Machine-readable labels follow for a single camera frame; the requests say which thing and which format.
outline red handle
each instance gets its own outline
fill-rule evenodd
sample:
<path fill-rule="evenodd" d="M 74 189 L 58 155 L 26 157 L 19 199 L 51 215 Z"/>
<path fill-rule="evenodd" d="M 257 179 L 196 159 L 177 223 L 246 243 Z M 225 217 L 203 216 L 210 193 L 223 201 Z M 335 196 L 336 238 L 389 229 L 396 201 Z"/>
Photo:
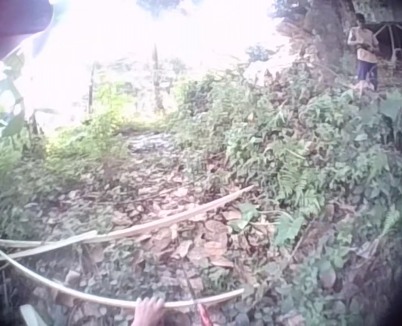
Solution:
<path fill-rule="evenodd" d="M 198 312 L 200 314 L 201 325 L 202 326 L 213 326 L 213 323 L 210 320 L 210 317 L 208 316 L 206 308 L 204 308 L 204 306 L 202 304 L 197 304 L 196 307 L 198 308 Z"/>

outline person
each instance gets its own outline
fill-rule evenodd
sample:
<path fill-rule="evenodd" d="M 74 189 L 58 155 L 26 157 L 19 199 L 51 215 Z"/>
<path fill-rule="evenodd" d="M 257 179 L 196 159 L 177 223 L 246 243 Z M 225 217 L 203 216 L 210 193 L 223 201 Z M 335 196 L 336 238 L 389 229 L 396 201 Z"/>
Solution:
<path fill-rule="evenodd" d="M 136 301 L 132 326 L 163 326 L 165 302 L 156 297 Z"/>
<path fill-rule="evenodd" d="M 364 27 L 365 18 L 362 14 L 356 14 L 357 27 L 352 27 L 349 32 L 348 45 L 357 46 L 358 59 L 358 87 L 362 94 L 367 78 L 374 90 L 378 90 L 378 57 L 379 42 L 369 29 Z"/>

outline dirt path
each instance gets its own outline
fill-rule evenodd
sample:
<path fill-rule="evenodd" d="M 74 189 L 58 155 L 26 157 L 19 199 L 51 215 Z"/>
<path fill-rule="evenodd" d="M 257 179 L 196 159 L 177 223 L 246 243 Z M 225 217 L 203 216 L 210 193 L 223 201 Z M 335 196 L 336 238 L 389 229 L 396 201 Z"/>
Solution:
<path fill-rule="evenodd" d="M 100 168 L 83 175 L 84 184 L 59 195 L 55 207 L 43 209 L 41 223 L 38 225 L 36 219 L 31 231 L 41 232 L 40 240 L 58 240 L 90 230 L 102 234 L 174 215 L 224 195 L 211 194 L 209 174 L 185 174 L 181 151 L 168 134 L 126 135 L 124 147 L 130 153 L 127 160 L 109 158 Z M 28 207 L 33 210 L 37 205 L 30 203 Z M 246 281 L 241 275 L 251 277 L 250 268 L 243 264 L 248 242 L 232 235 L 226 225 L 228 219 L 239 218 L 236 209 L 210 211 L 137 238 L 75 245 L 20 262 L 85 293 L 124 300 L 154 294 L 175 301 L 190 299 L 182 271 L 184 261 L 196 294 L 216 295 L 240 288 Z M 7 275 L 8 293 L 22 293 L 14 305 L 30 303 L 49 321 L 126 325 L 124 322 L 131 319 L 129 312 L 76 303 L 29 280 L 25 283 L 13 270 Z M 211 314 L 219 324 L 226 322 L 220 310 L 215 308 Z M 91 318 L 98 324 L 89 324 Z"/>

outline overexposed sky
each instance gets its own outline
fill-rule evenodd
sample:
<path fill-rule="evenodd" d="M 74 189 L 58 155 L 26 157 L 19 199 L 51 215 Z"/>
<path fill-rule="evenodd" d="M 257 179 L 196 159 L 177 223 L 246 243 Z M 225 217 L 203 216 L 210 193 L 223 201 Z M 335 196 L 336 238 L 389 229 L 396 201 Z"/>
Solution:
<path fill-rule="evenodd" d="M 182 4 L 189 12 L 164 12 L 153 23 L 135 0 L 71 0 L 43 51 L 29 62 L 34 81 L 24 91 L 29 105 L 72 110 L 88 89 L 90 64 L 125 56 L 148 61 L 154 42 L 160 59 L 179 57 L 192 67 L 214 67 L 219 57 L 272 38 L 266 15 L 271 0 L 204 0 Z"/>

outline bamboo strip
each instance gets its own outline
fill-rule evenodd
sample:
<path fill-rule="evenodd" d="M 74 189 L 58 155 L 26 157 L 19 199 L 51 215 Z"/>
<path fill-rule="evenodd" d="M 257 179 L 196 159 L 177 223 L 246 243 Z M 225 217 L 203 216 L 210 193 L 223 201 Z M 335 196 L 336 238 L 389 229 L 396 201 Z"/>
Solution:
<path fill-rule="evenodd" d="M 12 253 L 9 255 L 11 258 L 21 258 L 26 256 L 38 255 L 39 253 L 45 253 L 47 251 L 59 249 L 62 247 L 66 247 L 69 245 L 73 245 L 77 242 L 82 242 L 91 238 L 95 238 L 97 236 L 97 231 L 90 231 L 83 234 L 79 234 L 78 236 L 72 236 L 71 238 L 64 239 L 58 242 L 53 242 L 50 244 L 45 244 L 41 247 L 37 247 L 34 249 L 28 249 L 24 251 L 19 251 L 18 253 Z"/>
<path fill-rule="evenodd" d="M 178 213 L 173 216 L 164 217 L 163 219 L 158 219 L 156 221 L 152 221 L 149 223 L 144 223 L 141 225 L 135 225 L 127 229 L 118 230 L 114 232 L 110 232 L 108 234 L 101 234 L 94 238 L 83 241 L 82 243 L 97 243 L 97 242 L 105 242 L 110 240 L 115 240 L 127 236 L 136 236 L 138 234 L 142 234 L 148 231 L 152 231 L 158 228 L 165 228 L 166 226 L 170 226 L 172 224 L 178 223 L 185 219 L 189 219 L 194 217 L 195 215 L 205 213 L 211 209 L 219 208 L 232 200 L 237 199 L 241 194 L 250 191 L 254 186 L 246 187 L 242 190 L 238 190 L 233 194 L 226 195 L 225 197 L 213 200 L 212 202 L 208 202 L 207 204 L 203 204 L 199 207 L 195 207 L 190 211 Z M 41 245 L 48 245 L 54 242 L 40 242 L 40 241 L 17 241 L 17 240 L 4 240 L 0 239 L 0 247 L 11 247 L 11 248 L 31 248 L 31 247 L 39 247 Z"/>
<path fill-rule="evenodd" d="M 64 285 L 61 285 L 61 284 L 58 284 L 51 280 L 48 280 L 45 277 L 42 277 L 41 275 L 38 275 L 35 272 L 24 267 L 23 265 L 19 264 L 17 261 L 13 260 L 7 254 L 5 254 L 2 250 L 0 250 L 0 256 L 4 260 L 6 260 L 8 263 L 13 265 L 13 267 L 15 267 L 15 269 L 17 269 L 19 272 L 23 273 L 25 276 L 37 281 L 38 283 L 41 283 L 52 289 L 55 289 L 59 292 L 66 293 L 68 295 L 76 297 L 77 299 L 81 299 L 81 300 L 85 300 L 85 301 L 89 301 L 89 302 L 95 302 L 97 304 L 103 304 L 106 306 L 131 308 L 131 309 L 136 308 L 136 302 L 134 302 L 134 301 L 125 301 L 125 300 L 119 300 L 119 299 L 111 299 L 108 297 L 99 297 L 97 295 L 92 295 L 89 293 L 83 293 L 80 291 L 76 291 L 74 289 L 65 287 Z M 202 299 L 197 300 L 197 303 L 206 304 L 206 305 L 216 304 L 219 302 L 224 302 L 224 301 L 230 300 L 234 297 L 238 297 L 238 296 L 242 295 L 243 293 L 244 293 L 244 289 L 239 289 L 239 290 L 223 293 L 220 295 L 214 295 L 212 297 L 204 297 Z M 166 302 L 165 308 L 179 309 L 179 308 L 184 308 L 184 307 L 188 307 L 188 306 L 193 306 L 194 304 L 195 304 L 195 302 L 193 300 Z"/>

